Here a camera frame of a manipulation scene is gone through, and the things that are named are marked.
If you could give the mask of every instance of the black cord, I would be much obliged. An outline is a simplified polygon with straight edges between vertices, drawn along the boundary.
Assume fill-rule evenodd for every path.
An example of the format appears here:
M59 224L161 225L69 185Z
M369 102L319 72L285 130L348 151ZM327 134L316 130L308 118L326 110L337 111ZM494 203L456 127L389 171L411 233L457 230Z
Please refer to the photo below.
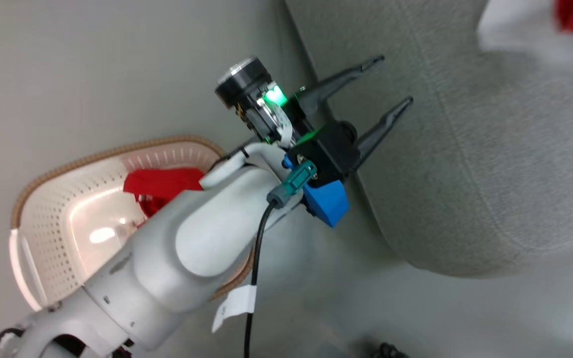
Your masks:
M229 161L229 159L231 159L231 157L233 157L234 155L237 154L237 152L243 152L243 154L245 154L245 157L249 157L249 154L246 152L245 147L250 145L251 143L255 143L257 141L257 137L253 137L250 140L246 141L245 144L241 145L240 147L238 147L236 150L234 150L233 152L227 154L224 157L221 157L220 159L218 159L217 161L215 161L213 163L213 165L211 165L211 167L209 167L209 170L207 170L208 172L211 172L213 170L213 168L215 168L218 164L224 162L224 161Z
M23 331L19 328L6 328L0 332L0 342L4 338L4 336L7 335L8 333L12 333L17 337L21 337L23 335Z
M258 283L258 267L260 267L260 249L262 246L262 236L264 236L264 227L267 225L267 220L271 211L275 209L278 202L271 201L269 206L264 211L262 219L260 220L260 226L258 227L258 234L255 237L255 248L253 250L253 269L251 271L251 284L252 286ZM251 326L253 324L253 313L247 313L247 322L245 327L245 358L249 358L249 346L251 344Z

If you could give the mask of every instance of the gray couch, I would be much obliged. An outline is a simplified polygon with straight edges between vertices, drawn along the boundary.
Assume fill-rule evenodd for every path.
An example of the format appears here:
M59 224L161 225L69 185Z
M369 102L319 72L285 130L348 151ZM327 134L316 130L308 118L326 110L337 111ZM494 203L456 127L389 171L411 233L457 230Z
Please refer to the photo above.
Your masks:
M330 101L363 132L415 104L359 172L392 249L452 276L516 272L573 250L573 75L483 54L485 0L286 0L324 77L386 63Z

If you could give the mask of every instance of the white label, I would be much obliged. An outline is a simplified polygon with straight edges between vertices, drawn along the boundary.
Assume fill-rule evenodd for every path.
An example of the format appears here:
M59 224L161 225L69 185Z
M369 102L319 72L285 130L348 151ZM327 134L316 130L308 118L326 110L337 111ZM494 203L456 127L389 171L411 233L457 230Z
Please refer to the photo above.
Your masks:
M252 285L247 285L231 290L227 295L227 299L218 306L216 317L213 319L211 332L216 333L222 326L225 319L241 315L243 313L253 313L255 310L255 292L257 288Z
M290 148L291 139L293 138L293 125L288 119L287 114L282 110L280 106L275 103L269 102L269 106L275 114L280 125L278 125L278 133L280 134L280 147Z

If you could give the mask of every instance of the laundry basket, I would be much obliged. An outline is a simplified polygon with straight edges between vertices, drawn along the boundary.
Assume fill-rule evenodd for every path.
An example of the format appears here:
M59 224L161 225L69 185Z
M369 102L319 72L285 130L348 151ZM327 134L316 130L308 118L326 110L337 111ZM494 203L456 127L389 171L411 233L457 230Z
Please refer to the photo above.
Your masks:
M129 172L195 167L206 173L223 155L194 136L137 143L86 157L30 183L13 208L9 238L14 278L38 311L82 285L129 240L146 216L131 193ZM251 257L214 297L245 279Z

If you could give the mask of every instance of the blue mount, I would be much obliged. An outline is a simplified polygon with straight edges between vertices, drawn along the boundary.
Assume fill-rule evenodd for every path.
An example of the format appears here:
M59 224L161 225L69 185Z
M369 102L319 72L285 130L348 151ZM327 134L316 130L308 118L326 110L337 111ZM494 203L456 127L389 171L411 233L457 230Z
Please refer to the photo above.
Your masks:
M291 170L295 168L288 156L285 156L285 165ZM311 188L305 184L302 190L304 190L306 207L311 214L330 227L335 227L339 219L348 211L348 197L344 185L339 180L319 188Z

